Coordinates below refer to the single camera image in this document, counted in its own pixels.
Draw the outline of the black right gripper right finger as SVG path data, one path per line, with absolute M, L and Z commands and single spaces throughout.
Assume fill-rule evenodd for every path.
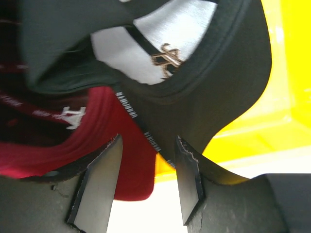
M 183 224 L 190 233 L 308 233 L 310 174 L 235 174 L 175 139 Z

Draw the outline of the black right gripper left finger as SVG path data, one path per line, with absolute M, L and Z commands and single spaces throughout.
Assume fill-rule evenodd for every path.
M 122 159 L 120 135 L 41 177 L 0 179 L 3 233 L 104 233 Z

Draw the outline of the black baseball cap gold logo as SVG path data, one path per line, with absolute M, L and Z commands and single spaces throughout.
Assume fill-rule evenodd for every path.
M 171 165 L 177 137 L 203 152 L 269 81 L 260 0 L 21 0 L 17 12 L 32 91 L 110 87 Z

